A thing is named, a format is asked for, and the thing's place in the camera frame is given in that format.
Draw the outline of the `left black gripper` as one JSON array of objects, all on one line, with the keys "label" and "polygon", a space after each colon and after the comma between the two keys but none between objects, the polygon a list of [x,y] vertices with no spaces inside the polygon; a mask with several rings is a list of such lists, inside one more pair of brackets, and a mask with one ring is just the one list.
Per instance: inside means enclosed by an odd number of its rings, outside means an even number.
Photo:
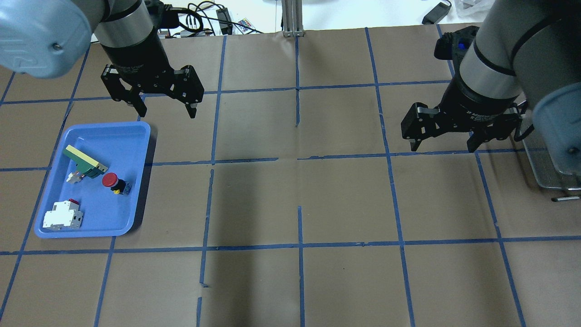
[{"label": "left black gripper", "polygon": [[102,45],[116,72],[104,72],[101,79],[114,101],[124,101],[139,117],[147,114],[141,93],[165,94],[184,102],[189,118],[197,116],[204,87],[191,65],[174,69],[158,37],[121,48]]}]

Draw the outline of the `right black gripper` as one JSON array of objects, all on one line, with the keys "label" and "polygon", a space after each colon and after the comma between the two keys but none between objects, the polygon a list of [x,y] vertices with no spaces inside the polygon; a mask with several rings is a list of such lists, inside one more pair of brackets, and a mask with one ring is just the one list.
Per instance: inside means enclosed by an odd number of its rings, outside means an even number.
[{"label": "right black gripper", "polygon": [[429,108],[415,102],[401,121],[401,137],[408,139],[410,150],[416,152],[423,139],[436,138],[444,133],[473,134],[467,139],[467,150],[474,153],[492,139],[507,139],[519,125],[516,113],[506,113],[521,95],[492,99],[473,91],[456,75],[446,88],[440,103]]}]

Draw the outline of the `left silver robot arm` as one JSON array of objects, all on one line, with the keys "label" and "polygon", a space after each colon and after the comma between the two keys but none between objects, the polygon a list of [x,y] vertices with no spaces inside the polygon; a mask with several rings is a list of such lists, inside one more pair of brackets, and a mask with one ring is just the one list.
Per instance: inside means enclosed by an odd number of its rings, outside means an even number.
[{"label": "left silver robot arm", "polygon": [[176,28],[183,8],[160,0],[3,0],[1,64],[38,79],[66,74],[96,37],[110,59],[100,79],[112,100],[144,117],[142,94],[164,94],[197,114],[205,89],[191,65],[173,69],[159,29]]}]

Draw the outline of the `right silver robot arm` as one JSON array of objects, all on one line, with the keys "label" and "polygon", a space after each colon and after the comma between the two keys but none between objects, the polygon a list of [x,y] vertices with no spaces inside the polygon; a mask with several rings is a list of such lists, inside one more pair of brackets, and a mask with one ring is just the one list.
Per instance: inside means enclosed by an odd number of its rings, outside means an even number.
[{"label": "right silver robot arm", "polygon": [[519,141],[524,95],[554,167],[580,174],[580,20],[578,0],[497,0],[480,27],[445,33],[434,57],[452,61],[454,76],[437,106],[409,108],[401,137],[411,151],[445,133],[472,133],[471,153],[492,139]]}]

